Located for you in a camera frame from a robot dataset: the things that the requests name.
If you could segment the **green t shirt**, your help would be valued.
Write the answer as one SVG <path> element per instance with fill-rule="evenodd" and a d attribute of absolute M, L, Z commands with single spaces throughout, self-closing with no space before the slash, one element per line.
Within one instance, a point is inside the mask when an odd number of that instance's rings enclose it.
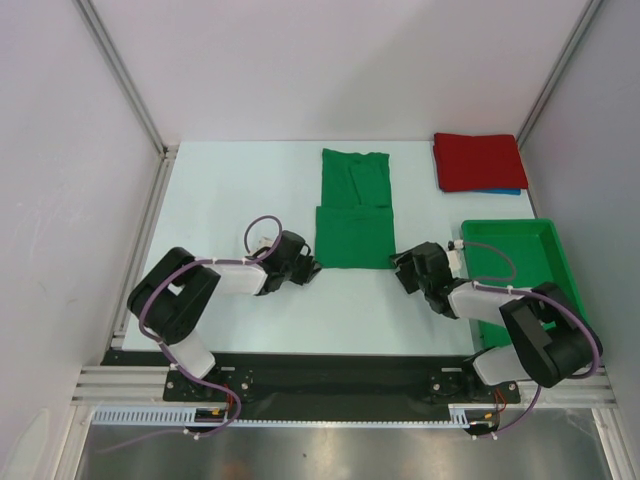
<path fill-rule="evenodd" d="M 315 254 L 325 268 L 386 270 L 396 253 L 390 155 L 322 150 Z"/>

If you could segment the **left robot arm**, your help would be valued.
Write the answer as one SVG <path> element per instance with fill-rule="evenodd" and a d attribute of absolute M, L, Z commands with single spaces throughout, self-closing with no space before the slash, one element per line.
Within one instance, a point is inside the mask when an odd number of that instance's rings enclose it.
<path fill-rule="evenodd" d="M 304 238 L 288 230 L 242 259 L 198 259 L 174 247 L 134 287 L 126 305 L 140 332 L 188 372 L 187 389 L 207 400 L 219 392 L 221 376 L 196 327 L 212 297 L 264 296 L 286 282 L 306 285 L 321 270 Z"/>

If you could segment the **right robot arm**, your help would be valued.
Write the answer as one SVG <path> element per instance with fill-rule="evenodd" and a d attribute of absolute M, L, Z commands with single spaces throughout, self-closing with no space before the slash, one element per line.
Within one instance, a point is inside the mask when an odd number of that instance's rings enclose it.
<path fill-rule="evenodd" d="M 468 247 L 490 250 L 507 262 L 511 274 L 501 286 L 487 284 L 485 277 L 454 275 L 455 258 Z M 601 341 L 564 291 L 553 282 L 513 286 L 515 264 L 493 246 L 456 240 L 444 248 L 424 242 L 390 261 L 406 293 L 420 292 L 435 313 L 506 330 L 509 344 L 476 354 L 473 369 L 461 376 L 462 391 L 473 401 L 486 400 L 507 381 L 532 380 L 552 388 L 566 379 L 588 378 L 601 366 Z"/>

